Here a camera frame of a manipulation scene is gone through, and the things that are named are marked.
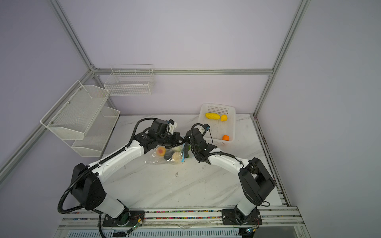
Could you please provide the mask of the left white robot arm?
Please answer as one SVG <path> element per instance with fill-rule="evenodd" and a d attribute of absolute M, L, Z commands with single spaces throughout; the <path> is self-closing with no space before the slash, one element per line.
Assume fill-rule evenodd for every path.
<path fill-rule="evenodd" d="M 172 149 L 183 143 L 184 140 L 178 132 L 156 133 L 149 130 L 147 133 L 134 135 L 126 146 L 104 159 L 87 166 L 78 164 L 73 170 L 69 187 L 59 201 L 58 211 L 64 214 L 83 208 L 126 223 L 130 217 L 129 208 L 107 194 L 103 184 L 129 162 L 158 146 Z"/>

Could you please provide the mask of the yellow orange fruit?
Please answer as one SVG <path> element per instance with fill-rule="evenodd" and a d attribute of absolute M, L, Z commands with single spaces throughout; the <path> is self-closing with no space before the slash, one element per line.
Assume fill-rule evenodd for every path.
<path fill-rule="evenodd" d="M 165 153 L 166 153 L 166 148 L 165 147 L 162 147 L 162 146 L 157 147 L 157 149 L 156 149 L 156 155 L 157 156 L 164 157 Z"/>

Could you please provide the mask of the orange tangerine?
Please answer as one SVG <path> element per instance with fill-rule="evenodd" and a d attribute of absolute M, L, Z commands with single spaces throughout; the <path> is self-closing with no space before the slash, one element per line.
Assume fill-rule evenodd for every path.
<path fill-rule="evenodd" d="M 224 140 L 224 141 L 230 141 L 230 136 L 223 135 L 222 140 Z"/>

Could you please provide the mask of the beige potato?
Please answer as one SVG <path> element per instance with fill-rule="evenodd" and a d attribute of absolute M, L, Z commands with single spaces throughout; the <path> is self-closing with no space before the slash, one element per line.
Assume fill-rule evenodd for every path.
<path fill-rule="evenodd" d="M 183 155 L 181 152 L 179 151 L 176 151 L 173 155 L 172 155 L 172 161 L 174 163 L 180 163 L 183 159 Z"/>

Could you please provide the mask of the yellow lemon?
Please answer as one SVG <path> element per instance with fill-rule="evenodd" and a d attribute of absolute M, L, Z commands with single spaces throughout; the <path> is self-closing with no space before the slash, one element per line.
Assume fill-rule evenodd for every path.
<path fill-rule="evenodd" d="M 222 115 L 222 116 L 220 117 L 220 121 L 221 121 L 221 122 L 225 122 L 225 121 L 227 121 L 227 120 L 228 120 L 227 115 Z"/>

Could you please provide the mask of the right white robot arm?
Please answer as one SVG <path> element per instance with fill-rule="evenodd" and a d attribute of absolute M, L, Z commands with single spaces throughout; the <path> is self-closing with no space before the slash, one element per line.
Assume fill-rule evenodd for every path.
<path fill-rule="evenodd" d="M 238 177 L 244 197 L 235 206 L 234 213 L 238 222 L 246 223 L 252 212 L 265 203 L 276 186 L 262 161 L 258 158 L 241 159 L 226 153 L 217 146 L 208 144 L 203 133 L 196 128 L 186 133 L 185 141 L 198 162 L 218 166 Z"/>

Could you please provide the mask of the black round food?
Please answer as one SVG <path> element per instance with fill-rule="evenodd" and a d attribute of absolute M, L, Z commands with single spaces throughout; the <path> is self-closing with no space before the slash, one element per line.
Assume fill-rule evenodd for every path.
<path fill-rule="evenodd" d="M 166 153 L 164 154 L 164 157 L 163 157 L 163 158 L 164 158 L 166 161 L 171 160 L 171 159 L 172 159 L 172 156 L 173 156 L 174 153 L 175 153 L 174 150 L 168 150 L 168 151 L 166 151 Z"/>

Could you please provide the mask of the yellow corn cob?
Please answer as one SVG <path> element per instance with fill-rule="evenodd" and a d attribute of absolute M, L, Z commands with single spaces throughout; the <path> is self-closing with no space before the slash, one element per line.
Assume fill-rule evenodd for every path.
<path fill-rule="evenodd" d="M 206 113 L 205 117 L 210 120 L 220 120 L 220 115 L 215 113 Z"/>

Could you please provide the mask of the clear zip top bag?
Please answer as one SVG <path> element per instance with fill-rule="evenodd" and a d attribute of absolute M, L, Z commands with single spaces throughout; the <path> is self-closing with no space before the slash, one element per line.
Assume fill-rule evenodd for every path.
<path fill-rule="evenodd" d="M 192 158 L 194 158 L 194 154 L 191 151 L 191 146 L 185 142 L 180 146 L 169 149 L 164 146 L 157 146 L 153 151 L 148 152 L 145 162 L 153 165 L 177 165 Z"/>

